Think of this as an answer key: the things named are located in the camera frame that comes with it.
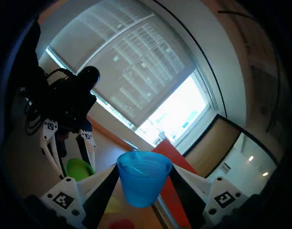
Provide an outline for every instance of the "cable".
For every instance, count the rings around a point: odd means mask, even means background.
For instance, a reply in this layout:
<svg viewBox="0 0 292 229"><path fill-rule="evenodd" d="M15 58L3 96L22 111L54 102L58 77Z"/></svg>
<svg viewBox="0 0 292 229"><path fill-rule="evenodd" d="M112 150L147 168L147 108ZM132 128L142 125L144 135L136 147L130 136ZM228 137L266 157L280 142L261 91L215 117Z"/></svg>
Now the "cable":
<svg viewBox="0 0 292 229"><path fill-rule="evenodd" d="M243 13L240 13L240 12L234 12L234 11L229 11L229 10L218 10L217 12L220 13L220 14L224 14L225 13L225 14L238 15L238 16L242 16L244 18L248 18L248 19L251 19L251 20L257 22L255 18L250 17L249 15L246 15L246 14L243 14Z"/></svg>

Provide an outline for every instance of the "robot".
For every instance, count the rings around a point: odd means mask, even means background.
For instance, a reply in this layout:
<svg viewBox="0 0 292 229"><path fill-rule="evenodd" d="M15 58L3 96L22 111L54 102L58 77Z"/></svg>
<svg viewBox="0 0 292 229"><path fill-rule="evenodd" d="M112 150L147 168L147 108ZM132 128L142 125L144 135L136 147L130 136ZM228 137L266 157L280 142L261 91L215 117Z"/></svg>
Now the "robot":
<svg viewBox="0 0 292 229"><path fill-rule="evenodd" d="M93 66L85 67L77 76L66 69L45 74L35 54L39 35L40 27L35 22L18 52L11 76L14 78L14 73L23 71L22 60L29 61L30 68L25 70L24 79L13 81L28 99L26 133L32 135L42 128L40 145L61 181L40 199L31 195L25 203L48 227L96 228L119 178L118 168L114 165L103 171L104 179L100 178L101 173L96 173L76 182L66 176L63 168L64 140L56 139L69 132L79 133L77 142L82 158L95 170L96 145L87 113L96 102L90 90L99 82L100 74ZM65 77L49 85L47 78L57 71L63 72ZM216 226L248 200L222 177L210 182L175 164L169 176L192 228Z"/></svg>

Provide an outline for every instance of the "red object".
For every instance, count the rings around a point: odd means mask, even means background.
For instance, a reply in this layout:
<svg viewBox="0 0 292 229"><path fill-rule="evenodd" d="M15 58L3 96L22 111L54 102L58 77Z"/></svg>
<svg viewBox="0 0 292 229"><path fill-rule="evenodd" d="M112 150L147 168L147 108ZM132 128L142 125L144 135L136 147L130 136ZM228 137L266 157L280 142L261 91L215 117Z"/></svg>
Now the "red object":
<svg viewBox="0 0 292 229"><path fill-rule="evenodd" d="M194 174L197 174L194 168L185 160L185 158L177 151L177 149L167 140L163 140L156 148L152 150L168 157L172 163L186 169ZM162 191L161 197L168 207L170 213L178 223L179 227L191 228L189 221L186 217L182 204L173 187L171 179L168 177Z"/></svg>
<svg viewBox="0 0 292 229"><path fill-rule="evenodd" d="M134 224L129 219L121 219L109 225L109 229L134 229Z"/></svg>

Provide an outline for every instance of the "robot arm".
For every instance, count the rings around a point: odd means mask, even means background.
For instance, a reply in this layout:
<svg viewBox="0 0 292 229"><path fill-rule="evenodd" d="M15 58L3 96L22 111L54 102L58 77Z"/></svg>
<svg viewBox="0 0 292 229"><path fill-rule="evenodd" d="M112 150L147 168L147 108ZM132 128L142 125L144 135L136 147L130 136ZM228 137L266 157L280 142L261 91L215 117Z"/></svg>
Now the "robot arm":
<svg viewBox="0 0 292 229"><path fill-rule="evenodd" d="M222 177L210 182L175 164L169 176L192 228L218 225L248 199ZM118 178L116 165L79 182L66 177L43 195L41 201L73 227L96 228Z"/></svg>

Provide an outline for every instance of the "window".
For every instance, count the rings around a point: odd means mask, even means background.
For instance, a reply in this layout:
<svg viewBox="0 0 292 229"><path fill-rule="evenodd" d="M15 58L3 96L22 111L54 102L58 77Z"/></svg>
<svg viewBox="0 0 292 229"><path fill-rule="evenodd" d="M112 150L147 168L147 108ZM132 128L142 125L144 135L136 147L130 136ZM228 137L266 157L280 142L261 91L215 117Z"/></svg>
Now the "window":
<svg viewBox="0 0 292 229"><path fill-rule="evenodd" d="M135 133L154 147L164 138L177 145L209 108L195 77L192 73Z"/></svg>
<svg viewBox="0 0 292 229"><path fill-rule="evenodd" d="M156 146L177 144L209 104L181 38L133 0L104 0L74 18L47 53L75 74L101 73L92 93L119 121Z"/></svg>

